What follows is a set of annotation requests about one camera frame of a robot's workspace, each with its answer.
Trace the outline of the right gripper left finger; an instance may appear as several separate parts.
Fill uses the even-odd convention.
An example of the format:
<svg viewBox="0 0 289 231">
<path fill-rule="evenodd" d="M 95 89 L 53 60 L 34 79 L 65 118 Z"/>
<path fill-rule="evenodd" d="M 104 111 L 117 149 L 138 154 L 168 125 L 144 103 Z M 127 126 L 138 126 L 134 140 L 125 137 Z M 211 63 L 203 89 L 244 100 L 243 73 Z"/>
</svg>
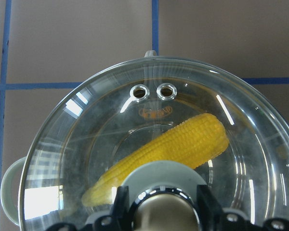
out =
<svg viewBox="0 0 289 231">
<path fill-rule="evenodd" d="M 110 212 L 95 218 L 87 223 L 84 227 L 77 229 L 71 223 L 56 223 L 47 231 L 131 231 L 132 218 L 129 214 L 130 210 L 129 187 L 119 186 L 115 197 L 114 204 Z"/>
</svg>

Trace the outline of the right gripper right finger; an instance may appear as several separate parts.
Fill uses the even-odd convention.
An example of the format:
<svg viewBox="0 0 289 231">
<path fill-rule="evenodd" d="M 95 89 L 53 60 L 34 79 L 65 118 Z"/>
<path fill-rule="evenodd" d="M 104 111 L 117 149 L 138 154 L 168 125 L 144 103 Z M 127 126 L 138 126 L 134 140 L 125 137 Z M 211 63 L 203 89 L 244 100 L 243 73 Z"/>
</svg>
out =
<svg viewBox="0 0 289 231">
<path fill-rule="evenodd" d="M 258 226 L 236 211 L 222 209 L 207 185 L 197 186 L 196 205 L 202 231 L 289 231 L 289 221 L 283 218 L 270 218 Z"/>
</svg>

